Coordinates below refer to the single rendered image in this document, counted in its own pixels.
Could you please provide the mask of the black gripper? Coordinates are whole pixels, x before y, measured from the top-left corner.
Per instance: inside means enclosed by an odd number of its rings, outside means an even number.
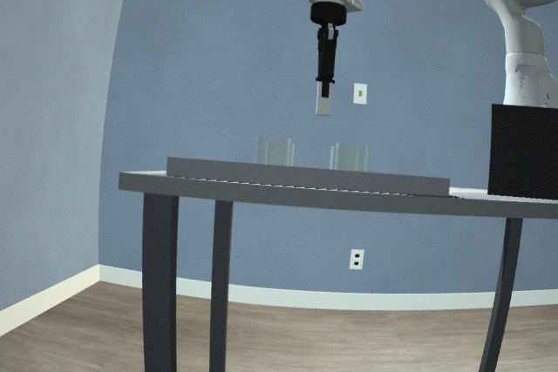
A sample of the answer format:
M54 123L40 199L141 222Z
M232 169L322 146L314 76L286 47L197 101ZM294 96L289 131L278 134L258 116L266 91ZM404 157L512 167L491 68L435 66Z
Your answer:
M318 77L316 81L319 82L316 115L330 116L332 84L335 84L333 77L338 37L336 26L346 23L346 15L347 9L340 3L316 2L311 5L310 20L322 26L317 31Z

